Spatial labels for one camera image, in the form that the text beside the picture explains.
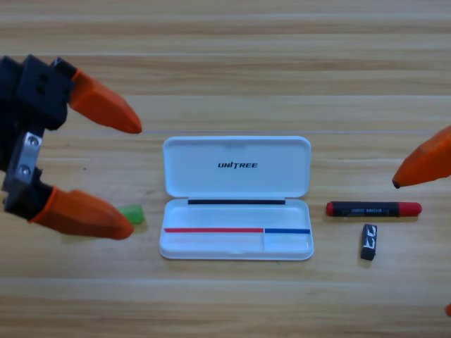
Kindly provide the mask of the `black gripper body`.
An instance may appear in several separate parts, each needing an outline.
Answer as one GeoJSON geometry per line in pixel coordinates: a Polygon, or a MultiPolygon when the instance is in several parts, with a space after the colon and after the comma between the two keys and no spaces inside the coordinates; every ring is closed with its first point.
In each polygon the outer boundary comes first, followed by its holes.
{"type": "Polygon", "coordinates": [[[1,58],[1,171],[6,176],[4,210],[26,220],[43,210],[51,186],[40,180],[37,158],[46,130],[57,130],[68,115],[74,83],[33,55],[19,63],[1,58]]]}

